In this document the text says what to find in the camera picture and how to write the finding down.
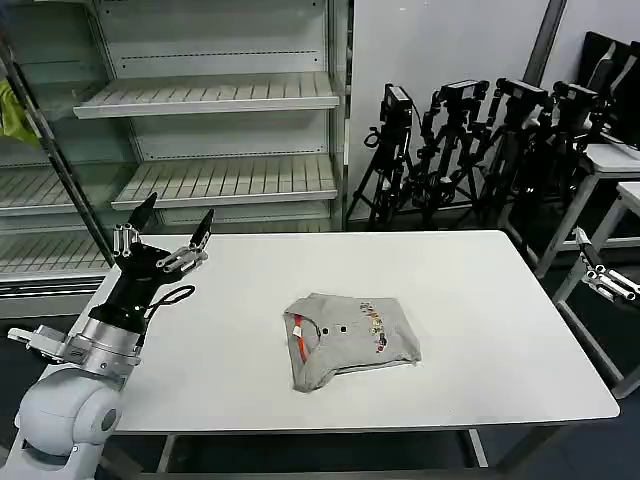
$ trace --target gray t-shirt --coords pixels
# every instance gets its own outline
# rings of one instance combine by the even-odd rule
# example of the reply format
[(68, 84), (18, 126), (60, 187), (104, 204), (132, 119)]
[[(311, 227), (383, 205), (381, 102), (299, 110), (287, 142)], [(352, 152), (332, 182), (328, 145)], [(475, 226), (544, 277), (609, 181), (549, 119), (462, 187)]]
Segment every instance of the gray t-shirt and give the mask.
[(418, 340), (394, 298), (312, 293), (287, 308), (284, 320), (294, 388), (301, 392), (320, 388), (340, 373), (422, 358)]

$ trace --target floor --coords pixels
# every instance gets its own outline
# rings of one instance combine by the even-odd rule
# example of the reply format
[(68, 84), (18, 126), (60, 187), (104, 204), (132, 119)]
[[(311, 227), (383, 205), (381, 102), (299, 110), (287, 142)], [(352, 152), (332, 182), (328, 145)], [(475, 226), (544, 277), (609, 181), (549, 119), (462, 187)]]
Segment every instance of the floor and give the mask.
[[(539, 231), (544, 232), (545, 229), (541, 226)], [(559, 258), (556, 268), (545, 277), (542, 284), (549, 293), (559, 286), (574, 258), (572, 255)], [(627, 250), (622, 257), (610, 254), (607, 260), (623, 264), (621, 270), (640, 280), (640, 261), (637, 261), (640, 254), (637, 251)], [(637, 316), (612, 309), (608, 302), (582, 286), (569, 302), (623, 370), (640, 363), (636, 340), (640, 338), (640, 319)], [(35, 319), (31, 325), (44, 321), (50, 326), (65, 329), (73, 320)], [(6, 326), (5, 322), (0, 324), (2, 328)], [(20, 399), (38, 378), (44, 364), (41, 359), (25, 352), (21, 345), (8, 341), (1, 332), (0, 336), (3, 337), (0, 338), (0, 365), (4, 373), (0, 395), (0, 446), (8, 448), (15, 436), (13, 417)], [(514, 478), (640, 480), (640, 391), (620, 404), (622, 414), (619, 418), (576, 427), (553, 447), (540, 452)], [(524, 433), (522, 429), (507, 427), (481, 430), (489, 463), (496, 463)], [(117, 437), (110, 441), (138, 461), (145, 471), (154, 471), (164, 439)], [(238, 452), (243, 458), (240, 468)], [(452, 432), (312, 435), (305, 437), (304, 441), (297, 436), (181, 437), (176, 453), (182, 468), (190, 472), (418, 469), (463, 464), (457, 436)], [(110, 477), (99, 471), (96, 478)]]

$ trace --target white wall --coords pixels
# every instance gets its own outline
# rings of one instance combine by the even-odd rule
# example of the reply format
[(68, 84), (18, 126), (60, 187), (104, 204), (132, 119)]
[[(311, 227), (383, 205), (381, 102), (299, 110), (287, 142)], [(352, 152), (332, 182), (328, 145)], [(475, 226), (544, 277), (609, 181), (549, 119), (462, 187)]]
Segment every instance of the white wall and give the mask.
[(588, 31), (631, 43), (640, 41), (638, 0), (569, 0), (549, 56), (542, 86), (574, 81)]
[[(379, 125), (385, 83), (404, 86), (424, 112), (432, 93), (444, 84), (469, 78), (492, 83), (499, 77), (520, 79), (547, 3), (356, 0), (349, 197), (373, 153), (362, 141), (370, 126)], [(422, 142), (417, 125), (414, 117), (413, 158)], [(366, 215), (367, 208), (361, 205), (353, 218)]]

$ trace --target white shelf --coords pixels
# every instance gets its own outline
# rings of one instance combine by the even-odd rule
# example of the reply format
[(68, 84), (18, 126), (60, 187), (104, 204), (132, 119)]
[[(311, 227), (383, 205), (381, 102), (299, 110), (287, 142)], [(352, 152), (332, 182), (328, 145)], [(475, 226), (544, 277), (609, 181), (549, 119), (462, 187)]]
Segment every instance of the white shelf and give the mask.
[[(253, 205), (230, 205), (216, 207), (214, 229), (221, 225), (237, 225), (240, 230), (250, 223), (274, 223), (288, 221), (328, 220), (331, 217), (325, 201), (257, 203)], [(202, 220), (207, 208), (170, 208), (160, 210), (164, 224), (193, 225)]]
[(0, 278), (108, 270), (109, 265), (84, 230), (0, 237)]
[[(122, 165), (77, 168), (81, 187), (92, 206), (108, 206), (117, 195)], [(0, 217), (76, 213), (51, 166), (0, 169)]]
[(73, 118), (73, 107), (91, 98), (95, 82), (60, 82), (34, 86), (40, 109), (50, 122)]
[(337, 197), (328, 155), (151, 161), (111, 203), (132, 210), (151, 193), (157, 208), (215, 207), (332, 200)]
[(322, 110), (339, 104), (326, 72), (118, 79), (73, 111), (78, 118)]

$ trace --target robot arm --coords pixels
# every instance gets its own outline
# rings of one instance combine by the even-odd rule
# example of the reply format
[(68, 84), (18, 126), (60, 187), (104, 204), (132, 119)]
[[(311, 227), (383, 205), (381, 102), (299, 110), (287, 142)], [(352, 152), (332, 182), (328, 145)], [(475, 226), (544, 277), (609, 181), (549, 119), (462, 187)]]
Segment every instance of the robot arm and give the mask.
[(152, 304), (162, 285), (180, 281), (207, 259), (204, 248), (213, 223), (211, 210), (187, 246), (171, 253), (141, 242), (153, 213), (153, 194), (114, 233), (116, 263), (122, 273), (106, 302), (89, 312), (80, 333), (65, 335), (41, 326), (33, 332), (11, 329), (9, 338), (64, 364), (34, 384), (17, 415), (19, 432), (1, 480), (86, 480), (93, 478), (104, 443), (115, 431), (122, 409), (120, 395), (140, 352), (151, 315), (176, 303), (174, 290)]
[(574, 233), (580, 247), (580, 258), (586, 269), (582, 282), (617, 306), (637, 312), (640, 309), (640, 285), (605, 267), (583, 229), (576, 227)]

